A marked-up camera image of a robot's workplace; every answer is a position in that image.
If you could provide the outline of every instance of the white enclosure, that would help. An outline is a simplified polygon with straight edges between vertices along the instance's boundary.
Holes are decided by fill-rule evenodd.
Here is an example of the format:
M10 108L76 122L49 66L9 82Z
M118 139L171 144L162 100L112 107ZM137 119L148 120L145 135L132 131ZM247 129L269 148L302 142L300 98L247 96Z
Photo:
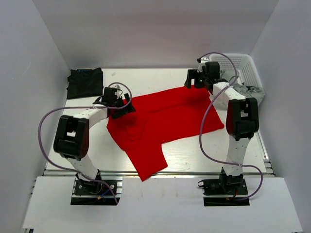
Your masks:
M311 232L311 1L10 0L0 19L0 232L20 231L45 167L38 123L64 106L70 68L189 68L210 51L252 56L263 141ZM44 126L46 150L60 114Z

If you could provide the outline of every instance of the white table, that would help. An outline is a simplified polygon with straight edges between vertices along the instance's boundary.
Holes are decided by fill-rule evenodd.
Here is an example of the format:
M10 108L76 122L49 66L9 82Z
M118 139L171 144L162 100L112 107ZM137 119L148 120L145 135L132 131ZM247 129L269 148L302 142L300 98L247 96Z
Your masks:
M126 84L133 96L150 94L163 91L184 84L187 77L187 69L103 69L104 85L112 82ZM68 100L65 106L91 106L95 97ZM226 109L223 105L215 104L217 113L223 123L226 120ZM78 110L65 110L63 114L74 115ZM105 172L135 172L126 153L111 138L106 125L108 120L103 120L90 130L88 154L94 165ZM225 161L229 145L229 136L226 129L217 130L203 135L203 145L206 152L218 160ZM168 167L164 173L219 173L221 164L207 159L200 151L198 136L179 139L162 145L162 150ZM49 157L55 163L72 167L71 164L51 148ZM266 172L263 162L264 149L258 134L249 143L244 164L258 166ZM47 170L58 170L51 164L47 164ZM253 168L245 167L244 172L257 173Z
M117 206L70 205L74 177L38 177L23 228L35 233L302 231L283 178L264 178L249 206L204 207L200 178L124 178ZM259 178L245 178L252 193Z

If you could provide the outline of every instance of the black cloth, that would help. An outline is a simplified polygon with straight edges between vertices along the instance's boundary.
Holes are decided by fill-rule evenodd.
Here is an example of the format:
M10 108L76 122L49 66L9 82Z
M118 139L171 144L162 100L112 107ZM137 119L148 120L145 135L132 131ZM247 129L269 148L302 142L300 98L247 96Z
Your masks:
M76 99L103 94L103 72L101 68L70 70L67 78L67 99Z

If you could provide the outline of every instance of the white basket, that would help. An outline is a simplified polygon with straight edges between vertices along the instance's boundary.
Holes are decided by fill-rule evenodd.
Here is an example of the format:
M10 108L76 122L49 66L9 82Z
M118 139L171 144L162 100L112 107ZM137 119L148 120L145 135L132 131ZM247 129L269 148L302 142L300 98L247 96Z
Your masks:
M238 83L245 83L246 86L262 87L259 75L251 56L239 53L226 53L226 55L233 61L239 72ZM234 75L232 64L224 56L212 54L209 57L209 60L218 62L220 69L225 71L225 74L230 73L232 76Z

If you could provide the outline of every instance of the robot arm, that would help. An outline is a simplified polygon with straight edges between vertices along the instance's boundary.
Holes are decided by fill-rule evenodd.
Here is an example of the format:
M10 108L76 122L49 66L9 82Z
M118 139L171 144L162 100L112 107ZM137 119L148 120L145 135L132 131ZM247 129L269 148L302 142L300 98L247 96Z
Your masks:
M220 78L220 66L218 62L201 61L199 69L188 70L185 86L191 88L194 79L195 88L206 88L212 95L218 96L227 106L226 130L229 134L229 148L226 162L243 164L247 145L254 133L259 129L258 105L255 98L246 98L232 87L220 93L229 83ZM225 164L218 180L215 180L213 188L230 193L238 190L244 183L242 167Z
M129 95L125 94L124 96L129 102ZM124 108L114 110L114 112L103 108L103 105L118 108L125 105L122 97L120 97L119 86L115 88L105 87L104 95L95 100L93 108L84 110L74 116L62 115L59 119L53 144L55 152L67 159L81 174L94 180L101 180L101 174L87 154L90 128L110 115L112 118L118 118L135 111L132 103ZM89 181L81 174L76 174L76 176L83 186L87 187L88 191L97 193L101 189L101 184Z

